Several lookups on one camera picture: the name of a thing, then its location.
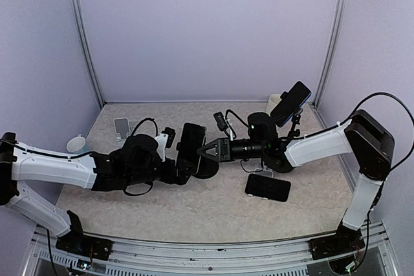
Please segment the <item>black phone landscape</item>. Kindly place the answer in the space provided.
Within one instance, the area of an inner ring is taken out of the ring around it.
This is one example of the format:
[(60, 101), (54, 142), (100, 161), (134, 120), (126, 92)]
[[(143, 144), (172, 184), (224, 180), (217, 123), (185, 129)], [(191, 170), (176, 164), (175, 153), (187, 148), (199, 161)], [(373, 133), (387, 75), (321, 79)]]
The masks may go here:
[(289, 181), (250, 174), (247, 179), (245, 193), (268, 200), (286, 202), (290, 189), (291, 183)]

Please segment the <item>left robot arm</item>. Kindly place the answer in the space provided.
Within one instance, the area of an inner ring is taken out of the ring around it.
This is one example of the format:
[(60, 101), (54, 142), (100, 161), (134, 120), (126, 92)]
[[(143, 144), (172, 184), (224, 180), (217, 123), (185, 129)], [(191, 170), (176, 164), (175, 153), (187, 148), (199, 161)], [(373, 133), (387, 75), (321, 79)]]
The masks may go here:
[(84, 234), (79, 217), (58, 209), (26, 182), (67, 184), (99, 192), (126, 192), (129, 186), (151, 186), (155, 181), (184, 185), (198, 165), (167, 158), (167, 148), (168, 142), (160, 136), (137, 134), (109, 154), (89, 151), (73, 155), (31, 148), (19, 143), (15, 133), (6, 132), (1, 137), (1, 205), (48, 229), (76, 253), (84, 253), (91, 240)]

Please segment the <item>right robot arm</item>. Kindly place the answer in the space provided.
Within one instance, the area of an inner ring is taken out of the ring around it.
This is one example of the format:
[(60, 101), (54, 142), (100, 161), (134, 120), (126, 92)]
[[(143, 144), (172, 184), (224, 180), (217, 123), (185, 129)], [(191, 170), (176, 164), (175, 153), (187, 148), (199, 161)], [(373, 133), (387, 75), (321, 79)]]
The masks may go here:
[(218, 138), (198, 149), (217, 163), (259, 158), (271, 170), (289, 173), (305, 164), (334, 156), (353, 156), (359, 167), (350, 203), (334, 235), (313, 239), (338, 253), (364, 245), (361, 228), (377, 205), (384, 182), (393, 170), (395, 139), (365, 110), (356, 110), (336, 125), (302, 136), (297, 128), (280, 136), (283, 122), (264, 112), (248, 116), (248, 138)]

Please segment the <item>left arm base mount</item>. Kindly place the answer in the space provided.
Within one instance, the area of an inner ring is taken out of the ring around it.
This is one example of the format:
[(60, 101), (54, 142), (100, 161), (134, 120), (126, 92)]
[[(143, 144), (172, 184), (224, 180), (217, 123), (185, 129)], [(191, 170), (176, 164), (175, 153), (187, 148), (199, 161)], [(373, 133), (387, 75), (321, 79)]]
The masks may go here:
[(102, 239), (88, 235), (65, 235), (58, 237), (56, 248), (92, 259), (105, 260), (109, 259), (113, 242), (109, 239)]

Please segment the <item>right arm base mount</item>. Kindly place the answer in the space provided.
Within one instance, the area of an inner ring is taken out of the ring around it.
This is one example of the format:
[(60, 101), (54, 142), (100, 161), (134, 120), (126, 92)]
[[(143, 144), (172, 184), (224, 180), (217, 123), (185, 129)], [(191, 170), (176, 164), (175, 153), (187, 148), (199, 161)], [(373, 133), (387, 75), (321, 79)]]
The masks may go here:
[(338, 225), (335, 234), (310, 239), (308, 244), (313, 260), (329, 258), (365, 247), (361, 229), (349, 229), (342, 222)]

